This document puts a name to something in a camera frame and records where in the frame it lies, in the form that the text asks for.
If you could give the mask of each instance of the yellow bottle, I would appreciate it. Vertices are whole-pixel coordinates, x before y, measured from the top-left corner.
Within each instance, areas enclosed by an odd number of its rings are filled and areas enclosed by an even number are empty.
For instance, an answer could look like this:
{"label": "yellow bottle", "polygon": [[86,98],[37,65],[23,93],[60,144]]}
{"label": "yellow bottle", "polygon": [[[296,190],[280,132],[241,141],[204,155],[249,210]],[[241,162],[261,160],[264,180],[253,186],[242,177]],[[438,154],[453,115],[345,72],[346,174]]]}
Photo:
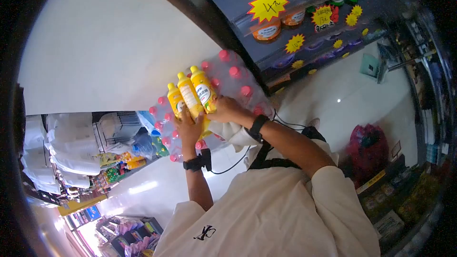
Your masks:
{"label": "yellow bottle", "polygon": [[176,118],[181,119],[182,117],[182,107],[184,106],[184,99],[179,91],[179,89],[174,85],[174,83],[168,84],[168,101],[170,101],[171,109],[173,109],[174,115]]}
{"label": "yellow bottle", "polygon": [[142,159],[142,160],[138,160],[138,161],[134,161],[134,162],[129,162],[127,163],[127,169],[131,170],[131,169],[135,169],[135,168],[139,168],[139,167],[142,167],[146,164],[146,160],[145,159]]}
{"label": "yellow bottle", "polygon": [[[195,91],[194,86],[192,85],[192,81],[190,78],[186,77],[183,72],[178,73],[178,89],[184,99],[184,103],[187,105],[189,112],[191,113],[191,117],[195,119],[198,117],[200,112],[205,112],[202,103],[198,99],[197,92]],[[200,136],[201,138],[208,136],[211,134],[211,131],[208,130],[210,120],[206,118],[206,115],[203,119],[203,133]]]}
{"label": "yellow bottle", "polygon": [[216,99],[218,95],[214,91],[208,77],[204,71],[200,71],[197,66],[191,66],[191,81],[197,91],[197,96],[202,102],[206,113],[216,111]]}

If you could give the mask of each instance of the orange product jar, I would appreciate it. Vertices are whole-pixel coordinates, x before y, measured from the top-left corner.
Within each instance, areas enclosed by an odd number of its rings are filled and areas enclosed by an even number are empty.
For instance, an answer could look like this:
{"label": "orange product jar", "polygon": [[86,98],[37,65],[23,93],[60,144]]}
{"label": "orange product jar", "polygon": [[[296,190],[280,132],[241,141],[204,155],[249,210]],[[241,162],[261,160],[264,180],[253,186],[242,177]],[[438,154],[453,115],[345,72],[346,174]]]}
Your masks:
{"label": "orange product jar", "polygon": [[254,33],[252,35],[258,41],[269,41],[276,38],[279,33],[281,32],[281,21],[277,20],[269,25],[266,25]]}
{"label": "orange product jar", "polygon": [[299,25],[305,19],[305,11],[296,11],[294,13],[288,14],[286,17],[281,19],[281,22],[287,26],[296,26]]}

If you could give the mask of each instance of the hand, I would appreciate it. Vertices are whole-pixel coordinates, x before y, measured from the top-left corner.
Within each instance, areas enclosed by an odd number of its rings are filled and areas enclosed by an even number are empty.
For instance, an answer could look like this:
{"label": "hand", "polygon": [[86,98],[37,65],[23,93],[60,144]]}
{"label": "hand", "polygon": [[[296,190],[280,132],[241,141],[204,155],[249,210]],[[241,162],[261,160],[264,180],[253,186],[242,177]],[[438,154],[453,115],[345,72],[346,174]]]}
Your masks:
{"label": "hand", "polygon": [[187,106],[182,108],[181,113],[182,121],[175,117],[174,125],[176,127],[176,131],[178,131],[179,137],[181,138],[183,154],[192,150],[195,152],[195,144],[203,131],[204,112],[200,112],[197,119],[195,119],[195,123],[192,120]]}
{"label": "hand", "polygon": [[254,117],[254,114],[237,103],[233,98],[220,95],[216,100],[216,111],[208,113],[210,120],[217,122],[235,122],[243,125],[246,118]]}

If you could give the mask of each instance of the plastic bag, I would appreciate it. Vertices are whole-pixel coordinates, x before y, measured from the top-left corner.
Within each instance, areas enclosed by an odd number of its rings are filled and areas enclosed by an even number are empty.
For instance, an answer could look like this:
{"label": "plastic bag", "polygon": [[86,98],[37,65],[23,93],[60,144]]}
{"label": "plastic bag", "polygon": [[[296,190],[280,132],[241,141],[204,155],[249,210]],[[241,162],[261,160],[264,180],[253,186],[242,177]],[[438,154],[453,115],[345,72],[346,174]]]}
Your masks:
{"label": "plastic bag", "polygon": [[45,138],[46,130],[43,127],[41,115],[27,116],[24,149],[43,147]]}
{"label": "plastic bag", "polygon": [[351,157],[355,179],[362,185],[368,182],[388,164],[389,147],[379,126],[357,125],[352,131],[346,152]]}
{"label": "plastic bag", "polygon": [[100,173],[100,158],[77,155],[56,154],[51,157],[59,169],[66,172],[96,176]]}
{"label": "plastic bag", "polygon": [[89,177],[84,177],[81,174],[61,171],[62,180],[65,185],[77,188],[90,188]]}

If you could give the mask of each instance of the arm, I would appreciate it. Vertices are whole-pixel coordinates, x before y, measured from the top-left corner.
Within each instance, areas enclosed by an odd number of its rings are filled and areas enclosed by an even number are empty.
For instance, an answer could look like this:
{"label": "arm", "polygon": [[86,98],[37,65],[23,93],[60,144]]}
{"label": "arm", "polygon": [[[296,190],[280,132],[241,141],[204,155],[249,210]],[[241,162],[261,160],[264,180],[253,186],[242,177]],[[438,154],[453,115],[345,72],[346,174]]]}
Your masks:
{"label": "arm", "polygon": [[[216,108],[215,113],[208,114],[209,119],[234,122],[250,129],[256,118],[231,98],[219,98]],[[260,134],[284,157],[299,165],[310,178],[322,167],[335,166],[330,156],[309,138],[281,124],[267,121],[260,129]]]}
{"label": "arm", "polygon": [[[175,119],[174,124],[181,137],[182,155],[184,162],[186,162],[197,157],[195,144],[202,133],[203,113],[200,113],[197,117],[196,123],[192,121],[186,107],[183,107],[182,113],[182,121]],[[186,170],[186,180],[189,199],[198,203],[205,211],[208,211],[213,206],[213,197],[202,170],[196,172]]]}

